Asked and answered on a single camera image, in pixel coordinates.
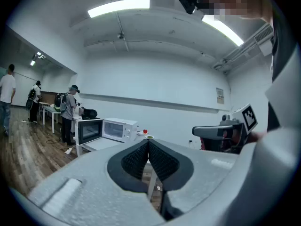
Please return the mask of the person's right forearm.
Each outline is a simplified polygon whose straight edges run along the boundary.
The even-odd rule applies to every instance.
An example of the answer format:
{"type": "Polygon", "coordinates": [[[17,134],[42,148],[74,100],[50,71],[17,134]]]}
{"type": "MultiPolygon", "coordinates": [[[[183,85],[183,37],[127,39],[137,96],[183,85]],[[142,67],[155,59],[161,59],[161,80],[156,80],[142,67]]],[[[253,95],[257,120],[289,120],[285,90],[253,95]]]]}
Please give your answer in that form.
{"type": "Polygon", "coordinates": [[[250,132],[250,134],[248,135],[248,139],[247,139],[247,143],[256,143],[257,141],[259,141],[261,138],[263,138],[265,135],[267,134],[267,132],[250,132]]]}

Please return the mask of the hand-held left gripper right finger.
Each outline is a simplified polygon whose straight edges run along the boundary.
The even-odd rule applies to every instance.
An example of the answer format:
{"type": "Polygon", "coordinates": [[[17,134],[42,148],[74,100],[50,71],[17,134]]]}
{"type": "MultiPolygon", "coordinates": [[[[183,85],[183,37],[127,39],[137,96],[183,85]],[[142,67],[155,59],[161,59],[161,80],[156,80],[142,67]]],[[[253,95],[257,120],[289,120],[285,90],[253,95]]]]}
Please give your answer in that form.
{"type": "Polygon", "coordinates": [[[162,183],[160,214],[179,217],[209,197],[231,171],[237,155],[148,141],[149,161],[162,183]]]}

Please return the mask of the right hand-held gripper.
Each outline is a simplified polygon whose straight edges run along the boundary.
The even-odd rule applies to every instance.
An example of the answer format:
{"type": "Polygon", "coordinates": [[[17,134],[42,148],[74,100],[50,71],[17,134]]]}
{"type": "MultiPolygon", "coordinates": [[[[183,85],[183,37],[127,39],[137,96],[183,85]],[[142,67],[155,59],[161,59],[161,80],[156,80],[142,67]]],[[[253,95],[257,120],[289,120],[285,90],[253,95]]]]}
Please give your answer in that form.
{"type": "MultiPolygon", "coordinates": [[[[230,126],[234,130],[233,136],[237,144],[226,151],[221,149],[223,152],[239,154],[243,146],[247,143],[248,135],[257,126],[258,122],[250,104],[229,114],[233,121],[233,124],[230,126]]],[[[220,126],[195,126],[192,128],[192,134],[205,139],[222,139],[222,129],[220,126]]]]}

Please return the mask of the long ceiling light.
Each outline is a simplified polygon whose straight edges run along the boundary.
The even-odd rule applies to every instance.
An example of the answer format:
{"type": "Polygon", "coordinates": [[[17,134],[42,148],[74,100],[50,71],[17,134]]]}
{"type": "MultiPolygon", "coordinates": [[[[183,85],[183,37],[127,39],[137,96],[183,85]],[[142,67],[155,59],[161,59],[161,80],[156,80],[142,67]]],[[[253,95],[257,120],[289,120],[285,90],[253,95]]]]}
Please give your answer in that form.
{"type": "Polygon", "coordinates": [[[204,15],[202,18],[202,22],[206,23],[207,25],[221,32],[223,35],[228,37],[233,43],[235,43],[238,47],[244,43],[244,41],[233,30],[231,30],[227,25],[225,25],[220,20],[215,19],[215,17],[212,15],[204,15]]]}
{"type": "Polygon", "coordinates": [[[100,5],[88,11],[91,18],[105,15],[112,12],[118,12],[131,9],[149,9],[151,0],[120,0],[104,5],[100,5]]]}

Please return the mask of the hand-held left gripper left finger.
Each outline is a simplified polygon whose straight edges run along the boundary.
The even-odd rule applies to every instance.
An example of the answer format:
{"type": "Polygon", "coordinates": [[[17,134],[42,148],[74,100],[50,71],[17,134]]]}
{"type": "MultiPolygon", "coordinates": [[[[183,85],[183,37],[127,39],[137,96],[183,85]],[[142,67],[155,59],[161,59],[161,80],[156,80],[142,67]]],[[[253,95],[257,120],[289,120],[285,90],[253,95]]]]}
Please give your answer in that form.
{"type": "Polygon", "coordinates": [[[47,226],[162,226],[142,181],[144,139],[89,152],[38,184],[28,198],[47,226]]]}

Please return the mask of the white desk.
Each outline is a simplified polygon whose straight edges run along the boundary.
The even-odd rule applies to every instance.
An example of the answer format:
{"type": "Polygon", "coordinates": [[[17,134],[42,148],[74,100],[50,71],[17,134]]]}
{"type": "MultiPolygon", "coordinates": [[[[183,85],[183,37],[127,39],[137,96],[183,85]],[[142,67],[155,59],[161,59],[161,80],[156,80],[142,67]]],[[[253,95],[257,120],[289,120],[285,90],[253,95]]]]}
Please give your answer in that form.
{"type": "Polygon", "coordinates": [[[51,113],[51,127],[52,127],[52,133],[55,133],[55,123],[58,123],[58,117],[61,114],[58,112],[55,108],[51,107],[50,105],[43,105],[42,109],[42,116],[43,116],[43,125],[45,125],[45,118],[46,118],[46,113],[51,113]]]}

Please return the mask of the person's black shirt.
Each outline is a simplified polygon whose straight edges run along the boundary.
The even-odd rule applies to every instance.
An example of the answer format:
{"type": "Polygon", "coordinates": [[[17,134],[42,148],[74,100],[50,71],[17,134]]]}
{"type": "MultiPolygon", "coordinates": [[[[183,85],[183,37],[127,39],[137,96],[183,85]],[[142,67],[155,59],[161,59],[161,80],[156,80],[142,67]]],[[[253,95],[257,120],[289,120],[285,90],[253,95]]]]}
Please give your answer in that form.
{"type": "Polygon", "coordinates": [[[296,47],[296,39],[294,38],[290,27],[286,23],[286,19],[282,18],[278,13],[273,12],[273,37],[272,42],[272,64],[271,74],[275,80],[282,72],[286,62],[290,58],[294,48],[296,47]]]}

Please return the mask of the white table leg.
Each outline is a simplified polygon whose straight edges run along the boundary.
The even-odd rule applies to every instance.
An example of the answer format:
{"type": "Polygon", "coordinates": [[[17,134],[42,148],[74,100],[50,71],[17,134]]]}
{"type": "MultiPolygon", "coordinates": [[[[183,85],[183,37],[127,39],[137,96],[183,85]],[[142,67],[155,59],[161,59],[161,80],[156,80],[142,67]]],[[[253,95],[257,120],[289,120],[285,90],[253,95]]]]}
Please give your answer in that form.
{"type": "Polygon", "coordinates": [[[152,197],[152,193],[154,191],[155,183],[157,180],[157,174],[156,174],[155,170],[153,169],[152,165],[149,163],[149,161],[147,161],[145,167],[146,167],[146,169],[151,169],[150,183],[149,183],[148,192],[147,192],[147,197],[148,197],[148,200],[150,201],[151,197],[152,197]]]}

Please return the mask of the white microwave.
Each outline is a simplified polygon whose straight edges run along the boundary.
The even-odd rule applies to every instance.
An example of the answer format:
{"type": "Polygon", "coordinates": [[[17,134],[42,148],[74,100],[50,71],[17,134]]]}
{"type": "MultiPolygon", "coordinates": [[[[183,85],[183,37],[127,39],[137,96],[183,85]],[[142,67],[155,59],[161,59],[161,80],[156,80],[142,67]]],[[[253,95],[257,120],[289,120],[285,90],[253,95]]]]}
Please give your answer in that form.
{"type": "Polygon", "coordinates": [[[83,145],[102,137],[121,143],[134,141],[137,124],[137,121],[118,118],[79,120],[75,122],[75,142],[83,145]]]}

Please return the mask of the black office chair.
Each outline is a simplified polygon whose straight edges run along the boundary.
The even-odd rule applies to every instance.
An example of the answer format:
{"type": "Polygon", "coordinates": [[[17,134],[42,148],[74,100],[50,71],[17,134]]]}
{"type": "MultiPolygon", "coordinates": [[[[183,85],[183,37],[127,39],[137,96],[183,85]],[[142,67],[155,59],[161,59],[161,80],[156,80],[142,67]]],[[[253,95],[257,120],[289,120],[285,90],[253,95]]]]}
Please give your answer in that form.
{"type": "Polygon", "coordinates": [[[84,107],[79,108],[79,115],[82,117],[83,120],[93,120],[97,119],[97,111],[94,109],[87,109],[84,107]]]}

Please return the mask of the white air conditioner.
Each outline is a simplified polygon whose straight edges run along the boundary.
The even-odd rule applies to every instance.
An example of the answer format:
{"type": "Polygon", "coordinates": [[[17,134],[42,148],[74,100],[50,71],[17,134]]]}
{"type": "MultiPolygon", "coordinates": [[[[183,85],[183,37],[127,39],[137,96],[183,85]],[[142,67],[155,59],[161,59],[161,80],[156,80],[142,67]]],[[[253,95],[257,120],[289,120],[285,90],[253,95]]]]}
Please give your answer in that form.
{"type": "Polygon", "coordinates": [[[273,28],[270,24],[266,24],[261,30],[254,36],[254,39],[259,47],[261,53],[266,57],[272,53],[273,28]]]}

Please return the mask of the person's right hand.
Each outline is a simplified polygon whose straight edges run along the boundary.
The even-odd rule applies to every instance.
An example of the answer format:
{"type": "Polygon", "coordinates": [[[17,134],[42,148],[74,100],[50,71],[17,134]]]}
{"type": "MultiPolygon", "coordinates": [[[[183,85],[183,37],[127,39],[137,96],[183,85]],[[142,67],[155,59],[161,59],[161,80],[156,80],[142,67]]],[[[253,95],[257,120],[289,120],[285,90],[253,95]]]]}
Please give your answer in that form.
{"type": "Polygon", "coordinates": [[[234,139],[233,133],[233,129],[226,129],[223,131],[222,149],[224,151],[230,149],[232,146],[235,146],[237,144],[234,139]]]}

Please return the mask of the white ceiling pipes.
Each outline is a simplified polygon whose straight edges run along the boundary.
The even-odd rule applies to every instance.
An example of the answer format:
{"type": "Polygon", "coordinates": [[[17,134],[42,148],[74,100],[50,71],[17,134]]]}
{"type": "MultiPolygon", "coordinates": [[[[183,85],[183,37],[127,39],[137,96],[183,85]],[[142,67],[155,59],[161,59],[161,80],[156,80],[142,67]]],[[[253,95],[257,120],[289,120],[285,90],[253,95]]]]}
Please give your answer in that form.
{"type": "Polygon", "coordinates": [[[246,42],[244,42],[241,46],[234,49],[232,52],[216,61],[211,68],[217,70],[219,72],[227,73],[228,71],[233,69],[233,65],[237,60],[241,57],[246,57],[246,53],[252,50],[257,46],[257,42],[255,38],[249,38],[246,42]]]}

